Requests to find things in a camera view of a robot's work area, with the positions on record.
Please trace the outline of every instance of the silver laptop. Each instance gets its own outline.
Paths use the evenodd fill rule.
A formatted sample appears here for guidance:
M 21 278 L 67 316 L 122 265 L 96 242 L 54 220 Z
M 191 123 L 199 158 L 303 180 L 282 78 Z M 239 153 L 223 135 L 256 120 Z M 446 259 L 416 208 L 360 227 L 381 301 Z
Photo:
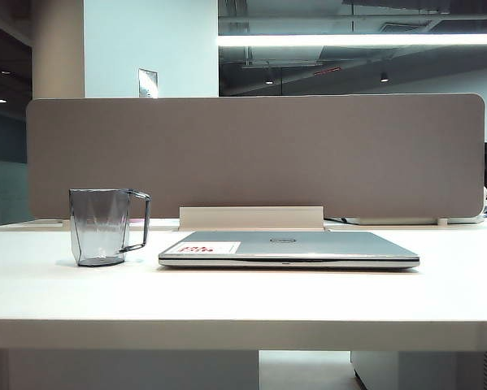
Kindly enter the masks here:
M 370 232 L 195 232 L 159 254 L 170 267 L 411 268 L 417 254 Z

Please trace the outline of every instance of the gray fabric divider panel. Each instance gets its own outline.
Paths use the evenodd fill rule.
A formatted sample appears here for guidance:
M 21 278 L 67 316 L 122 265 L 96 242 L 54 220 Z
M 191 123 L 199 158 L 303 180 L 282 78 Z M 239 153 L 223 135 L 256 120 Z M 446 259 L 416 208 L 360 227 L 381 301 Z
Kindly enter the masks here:
M 179 206 L 470 217 L 483 206 L 484 114 L 474 94 L 36 100 L 30 205 L 67 218 L 70 188 L 135 188 L 153 217 Z

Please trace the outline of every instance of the white wall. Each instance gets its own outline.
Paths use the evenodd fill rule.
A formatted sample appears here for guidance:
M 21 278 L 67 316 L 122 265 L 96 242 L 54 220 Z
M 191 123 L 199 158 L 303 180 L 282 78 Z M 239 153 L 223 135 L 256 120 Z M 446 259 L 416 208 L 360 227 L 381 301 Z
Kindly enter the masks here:
M 85 96 L 138 96 L 138 68 L 160 97 L 218 96 L 217 0 L 85 0 Z
M 386 83 L 359 93 L 478 93 L 485 101 L 485 141 L 487 142 L 487 69 L 452 76 L 435 77 L 405 84 Z

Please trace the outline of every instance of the desk leg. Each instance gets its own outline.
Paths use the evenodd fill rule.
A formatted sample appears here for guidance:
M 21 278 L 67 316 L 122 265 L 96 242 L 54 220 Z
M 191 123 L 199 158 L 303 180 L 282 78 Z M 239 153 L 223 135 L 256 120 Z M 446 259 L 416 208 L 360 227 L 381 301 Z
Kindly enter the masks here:
M 259 389 L 258 351 L 12 349 L 0 390 Z

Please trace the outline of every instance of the white label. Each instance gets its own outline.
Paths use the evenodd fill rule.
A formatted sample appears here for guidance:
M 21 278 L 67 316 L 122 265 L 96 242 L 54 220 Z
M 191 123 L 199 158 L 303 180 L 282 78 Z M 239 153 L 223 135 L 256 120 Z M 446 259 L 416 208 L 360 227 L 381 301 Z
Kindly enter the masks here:
M 240 241 L 187 241 L 170 248 L 166 254 L 234 254 Z

